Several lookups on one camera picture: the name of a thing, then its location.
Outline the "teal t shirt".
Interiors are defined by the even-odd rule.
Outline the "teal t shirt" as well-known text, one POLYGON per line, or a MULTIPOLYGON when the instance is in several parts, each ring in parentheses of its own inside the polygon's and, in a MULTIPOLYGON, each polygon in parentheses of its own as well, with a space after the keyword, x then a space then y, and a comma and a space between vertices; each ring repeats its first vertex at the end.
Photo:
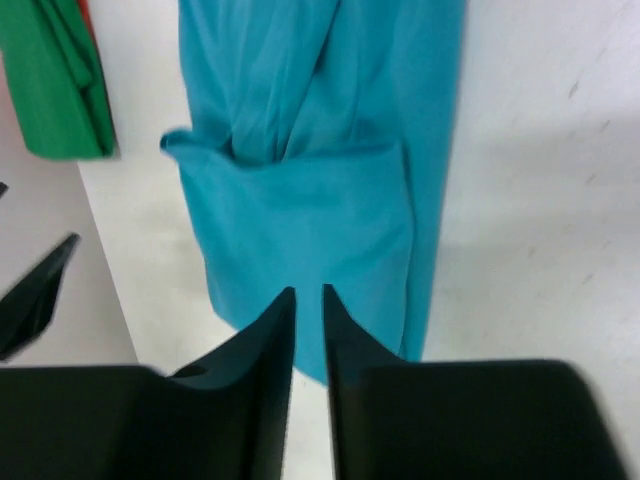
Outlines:
POLYGON ((462 1, 182 1, 191 125, 166 133, 214 312, 297 297, 296 367, 326 378, 322 290, 421 358, 450 157, 462 1))

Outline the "orange t shirt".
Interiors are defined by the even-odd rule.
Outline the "orange t shirt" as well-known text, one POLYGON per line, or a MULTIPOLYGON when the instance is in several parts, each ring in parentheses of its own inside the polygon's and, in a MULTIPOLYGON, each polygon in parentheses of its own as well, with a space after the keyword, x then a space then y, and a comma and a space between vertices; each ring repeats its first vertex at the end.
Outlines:
POLYGON ((79 7, 79 10, 81 12, 81 15, 83 17, 84 23, 85 23, 89 33, 91 34, 91 36, 94 36, 94 29, 93 29, 93 25, 92 25, 92 21, 91 21, 88 1, 87 0, 77 0, 76 3, 78 5, 78 7, 79 7))

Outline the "green t shirt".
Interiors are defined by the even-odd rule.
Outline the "green t shirt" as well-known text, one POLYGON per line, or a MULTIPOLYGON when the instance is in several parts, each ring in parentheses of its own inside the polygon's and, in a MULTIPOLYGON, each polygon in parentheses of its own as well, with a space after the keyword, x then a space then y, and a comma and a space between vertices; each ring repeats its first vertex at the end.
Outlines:
POLYGON ((3 0, 1 56, 32 154, 53 161, 113 154, 115 134, 99 52, 76 0, 3 0))

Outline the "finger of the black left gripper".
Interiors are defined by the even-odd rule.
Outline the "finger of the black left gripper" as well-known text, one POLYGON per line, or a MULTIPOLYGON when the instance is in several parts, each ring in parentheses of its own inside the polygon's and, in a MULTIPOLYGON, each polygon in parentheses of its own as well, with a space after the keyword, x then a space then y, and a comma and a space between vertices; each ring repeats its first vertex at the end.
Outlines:
POLYGON ((1 298, 1 360, 36 341, 50 325, 64 272, 81 237, 68 234, 1 298))

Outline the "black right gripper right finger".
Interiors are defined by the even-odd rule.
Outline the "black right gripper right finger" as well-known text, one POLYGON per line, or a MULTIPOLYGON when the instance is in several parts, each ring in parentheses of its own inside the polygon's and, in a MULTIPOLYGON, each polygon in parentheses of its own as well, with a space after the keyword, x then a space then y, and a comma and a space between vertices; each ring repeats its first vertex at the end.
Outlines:
POLYGON ((588 384, 570 364, 400 359, 323 289, 339 479, 624 479, 588 384))

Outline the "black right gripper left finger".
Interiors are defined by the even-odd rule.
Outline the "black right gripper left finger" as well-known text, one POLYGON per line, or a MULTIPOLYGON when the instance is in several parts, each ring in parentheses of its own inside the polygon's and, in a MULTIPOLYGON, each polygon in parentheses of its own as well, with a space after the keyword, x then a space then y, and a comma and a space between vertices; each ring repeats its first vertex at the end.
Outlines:
POLYGON ((141 365, 5 368, 5 479, 277 479, 295 343, 284 289, 170 376, 141 365))

